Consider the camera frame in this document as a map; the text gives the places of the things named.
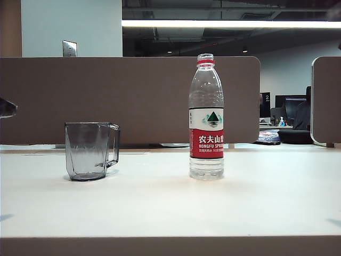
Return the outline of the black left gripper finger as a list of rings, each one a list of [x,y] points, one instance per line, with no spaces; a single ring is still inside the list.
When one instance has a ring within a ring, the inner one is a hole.
[[[17,114],[18,106],[14,103],[0,98],[0,118],[8,118]]]

